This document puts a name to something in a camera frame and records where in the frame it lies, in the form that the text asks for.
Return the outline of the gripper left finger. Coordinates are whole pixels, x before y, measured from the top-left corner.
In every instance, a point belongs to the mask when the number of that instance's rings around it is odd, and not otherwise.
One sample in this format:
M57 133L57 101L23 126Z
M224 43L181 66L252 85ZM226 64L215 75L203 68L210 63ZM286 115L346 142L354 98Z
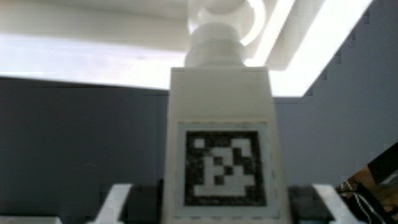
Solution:
M87 224L124 224L119 221L131 184L114 184L94 220Z

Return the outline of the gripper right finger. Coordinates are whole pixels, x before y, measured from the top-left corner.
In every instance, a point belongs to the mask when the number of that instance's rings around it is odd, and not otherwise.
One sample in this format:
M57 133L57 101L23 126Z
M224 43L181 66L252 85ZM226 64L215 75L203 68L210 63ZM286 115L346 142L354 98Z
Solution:
M334 187L327 184L314 184L313 188L316 190L329 212L334 217L334 220L329 222L329 224L364 224L357 220L350 212L348 206L343 202Z

